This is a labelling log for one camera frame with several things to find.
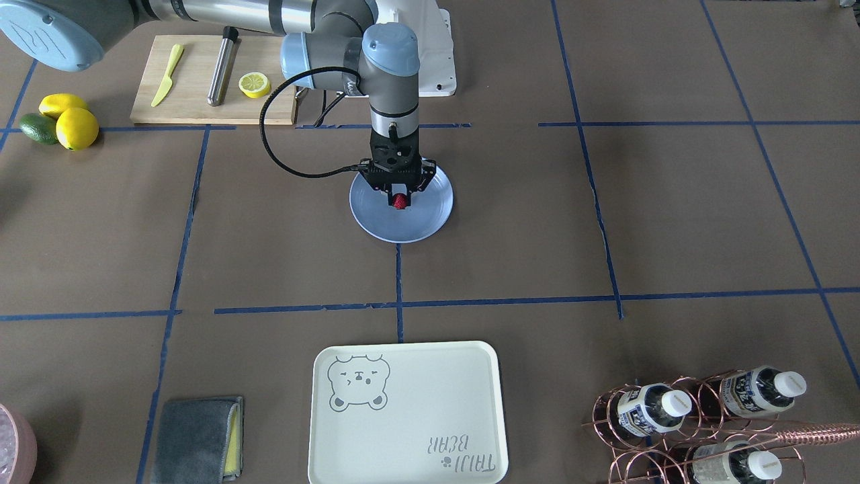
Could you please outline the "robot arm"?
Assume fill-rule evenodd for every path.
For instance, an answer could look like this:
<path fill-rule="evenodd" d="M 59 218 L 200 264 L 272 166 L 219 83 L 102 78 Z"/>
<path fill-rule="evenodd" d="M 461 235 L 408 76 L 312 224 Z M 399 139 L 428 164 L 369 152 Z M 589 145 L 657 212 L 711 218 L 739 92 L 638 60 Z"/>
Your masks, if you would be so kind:
<path fill-rule="evenodd" d="M 138 26 L 222 24 L 282 36 L 286 85 L 366 96 L 369 159 L 352 167 L 402 210 L 427 189 L 436 163 L 419 153 L 420 46 L 411 28 L 381 24 L 375 1 L 3 1 L 2 32 L 49 67 L 92 67 Z"/>

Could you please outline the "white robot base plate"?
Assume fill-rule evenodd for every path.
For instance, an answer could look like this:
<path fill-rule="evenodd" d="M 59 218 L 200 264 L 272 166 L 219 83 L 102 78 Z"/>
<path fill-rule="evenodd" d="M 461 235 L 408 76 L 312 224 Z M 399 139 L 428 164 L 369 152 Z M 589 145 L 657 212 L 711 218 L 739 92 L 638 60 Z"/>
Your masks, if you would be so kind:
<path fill-rule="evenodd" d="M 453 96 L 458 90 L 449 11 L 436 1 L 408 1 L 403 21 L 417 35 L 419 96 Z"/>

